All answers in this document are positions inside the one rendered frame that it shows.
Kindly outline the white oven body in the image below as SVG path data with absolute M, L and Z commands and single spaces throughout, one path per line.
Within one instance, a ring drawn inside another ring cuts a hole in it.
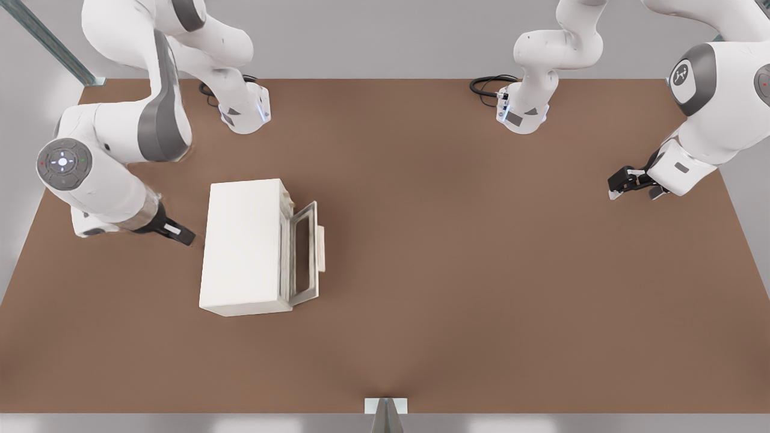
M 222 317 L 291 312 L 285 249 L 292 214 L 281 180 L 210 186 L 200 308 Z

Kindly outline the glass oven door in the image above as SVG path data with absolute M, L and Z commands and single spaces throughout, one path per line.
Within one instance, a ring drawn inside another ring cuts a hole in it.
M 318 203 L 281 222 L 280 283 L 290 307 L 319 296 Z

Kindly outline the silver frame post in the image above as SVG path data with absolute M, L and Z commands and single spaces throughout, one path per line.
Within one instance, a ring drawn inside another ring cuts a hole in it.
M 373 414 L 371 433 L 404 433 L 401 415 L 408 413 L 407 398 L 365 398 L 364 413 Z
M 104 77 L 94 76 L 50 29 L 22 2 L 0 0 L 0 7 L 22 25 L 72 76 L 84 86 L 104 86 Z

